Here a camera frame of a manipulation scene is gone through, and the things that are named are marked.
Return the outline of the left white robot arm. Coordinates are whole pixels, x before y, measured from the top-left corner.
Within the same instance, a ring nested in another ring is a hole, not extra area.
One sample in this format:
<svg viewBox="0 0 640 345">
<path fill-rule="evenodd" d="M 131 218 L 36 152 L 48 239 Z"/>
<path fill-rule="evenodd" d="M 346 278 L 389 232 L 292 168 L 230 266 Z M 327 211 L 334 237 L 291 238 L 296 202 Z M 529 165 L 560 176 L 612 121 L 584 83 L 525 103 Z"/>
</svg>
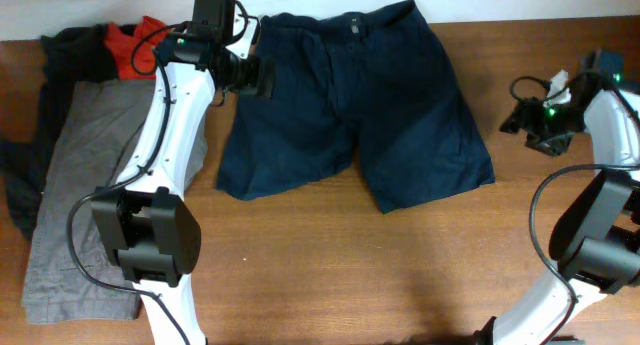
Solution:
<svg viewBox="0 0 640 345">
<path fill-rule="evenodd" d="M 191 20 L 153 49 L 156 84 L 134 152 L 91 199 L 106 256 L 141 296 L 157 344 L 204 344 L 192 273 L 201 229 L 184 203 L 187 168 L 217 92 L 268 98 L 275 65 L 250 54 L 259 21 L 238 0 L 195 0 Z"/>
</svg>

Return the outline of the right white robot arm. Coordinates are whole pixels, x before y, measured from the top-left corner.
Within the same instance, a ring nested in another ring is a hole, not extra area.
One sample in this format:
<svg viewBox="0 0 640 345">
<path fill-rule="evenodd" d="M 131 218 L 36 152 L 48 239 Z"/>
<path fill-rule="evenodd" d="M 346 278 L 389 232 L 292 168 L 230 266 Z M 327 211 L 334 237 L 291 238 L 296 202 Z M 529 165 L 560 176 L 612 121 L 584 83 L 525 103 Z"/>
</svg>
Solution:
<svg viewBox="0 0 640 345">
<path fill-rule="evenodd" d="M 516 99 L 501 132 L 526 133 L 528 148 L 548 156 L 568 150 L 578 133 L 590 136 L 594 160 L 562 168 L 536 189 L 528 228 L 544 273 L 510 310 L 471 336 L 473 344 L 572 344 L 559 331 L 592 304 L 639 284 L 639 233 L 616 226 L 621 214 L 639 221 L 639 84 L 622 76 L 621 54 L 598 49 L 579 73 L 565 71 L 540 84 L 543 98 Z M 545 188 L 562 175 L 593 171 L 594 178 L 557 221 L 549 247 L 536 232 Z"/>
</svg>

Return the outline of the navy blue shorts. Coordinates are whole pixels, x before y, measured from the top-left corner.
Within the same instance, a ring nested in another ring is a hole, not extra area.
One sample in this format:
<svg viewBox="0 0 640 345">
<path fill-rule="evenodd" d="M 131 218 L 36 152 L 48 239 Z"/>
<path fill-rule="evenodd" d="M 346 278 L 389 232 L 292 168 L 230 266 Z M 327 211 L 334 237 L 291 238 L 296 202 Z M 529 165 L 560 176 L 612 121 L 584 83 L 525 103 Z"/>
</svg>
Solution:
<svg viewBox="0 0 640 345">
<path fill-rule="evenodd" d="M 253 200 L 358 162 L 388 213 L 490 184 L 490 154 L 450 59 L 412 0 L 261 21 L 270 97 L 239 98 L 216 186 Z"/>
</svg>

